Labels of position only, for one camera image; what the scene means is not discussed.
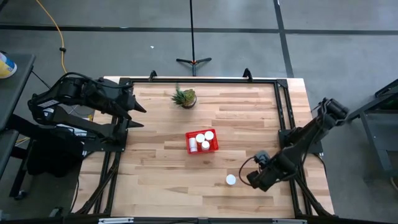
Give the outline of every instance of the white bottle cap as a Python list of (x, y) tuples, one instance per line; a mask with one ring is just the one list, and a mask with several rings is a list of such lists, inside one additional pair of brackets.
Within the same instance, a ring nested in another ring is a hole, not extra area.
[(203, 150), (208, 150), (210, 148), (210, 143), (208, 141), (204, 141), (201, 143), (201, 148)]
[(205, 140), (205, 135), (204, 134), (198, 134), (196, 139), (197, 139), (198, 143), (202, 143)]
[(188, 141), (189, 141), (189, 148), (198, 147), (197, 140), (195, 138), (190, 138)]
[(236, 178), (234, 175), (230, 174), (226, 176), (226, 183), (229, 185), (234, 185), (236, 183)]
[(214, 134), (211, 131), (205, 133), (205, 138), (207, 141), (211, 141), (214, 138)]

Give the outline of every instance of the plant pot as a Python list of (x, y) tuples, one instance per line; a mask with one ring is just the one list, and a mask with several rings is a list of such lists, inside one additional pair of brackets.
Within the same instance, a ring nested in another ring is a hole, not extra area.
[(189, 105), (189, 106), (181, 106), (181, 107), (184, 108), (184, 109), (191, 109), (191, 108), (193, 108), (193, 106), (195, 106), (196, 103), (197, 103), (197, 96), (195, 96), (195, 101), (191, 105)]

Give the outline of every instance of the black stand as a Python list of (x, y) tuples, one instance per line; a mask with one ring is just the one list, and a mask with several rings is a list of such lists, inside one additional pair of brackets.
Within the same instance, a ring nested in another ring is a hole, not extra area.
[(185, 60), (177, 58), (176, 61), (178, 62), (185, 62), (192, 66), (192, 76), (197, 75), (197, 65), (201, 62), (209, 62), (211, 58), (204, 58), (200, 60), (195, 60), (195, 42), (193, 41), (193, 16), (192, 16), (192, 0), (189, 1), (190, 12), (191, 12), (191, 37), (192, 37), (192, 60)]

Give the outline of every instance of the white pill bottle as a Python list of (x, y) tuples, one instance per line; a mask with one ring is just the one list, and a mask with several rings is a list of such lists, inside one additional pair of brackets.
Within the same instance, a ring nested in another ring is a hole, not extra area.
[(0, 53), (0, 78), (8, 78), (17, 71), (17, 65)]

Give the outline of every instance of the potted plant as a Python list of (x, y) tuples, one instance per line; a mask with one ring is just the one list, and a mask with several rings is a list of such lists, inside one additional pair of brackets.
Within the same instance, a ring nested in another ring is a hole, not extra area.
[(171, 97), (171, 99), (176, 105), (180, 105), (185, 109), (192, 108), (197, 102), (195, 91), (192, 89), (182, 91), (178, 83), (175, 85), (175, 94)]

